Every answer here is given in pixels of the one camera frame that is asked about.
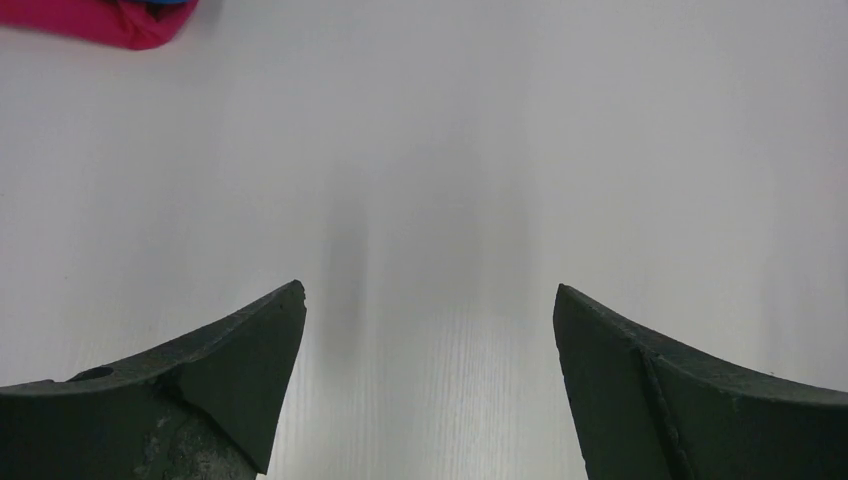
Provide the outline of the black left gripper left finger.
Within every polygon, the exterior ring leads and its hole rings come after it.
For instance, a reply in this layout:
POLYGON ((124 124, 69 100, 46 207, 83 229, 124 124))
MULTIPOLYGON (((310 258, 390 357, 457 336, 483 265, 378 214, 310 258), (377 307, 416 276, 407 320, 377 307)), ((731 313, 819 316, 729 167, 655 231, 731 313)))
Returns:
POLYGON ((291 281, 141 353, 1 390, 5 479, 253 479, 304 333, 291 281))

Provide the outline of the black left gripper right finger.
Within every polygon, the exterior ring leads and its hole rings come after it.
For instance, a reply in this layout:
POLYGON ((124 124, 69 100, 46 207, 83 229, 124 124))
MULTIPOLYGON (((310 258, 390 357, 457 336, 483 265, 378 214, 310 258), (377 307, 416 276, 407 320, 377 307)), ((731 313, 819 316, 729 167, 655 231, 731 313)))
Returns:
POLYGON ((566 285, 553 328, 591 479, 843 479, 847 396, 757 372, 566 285))

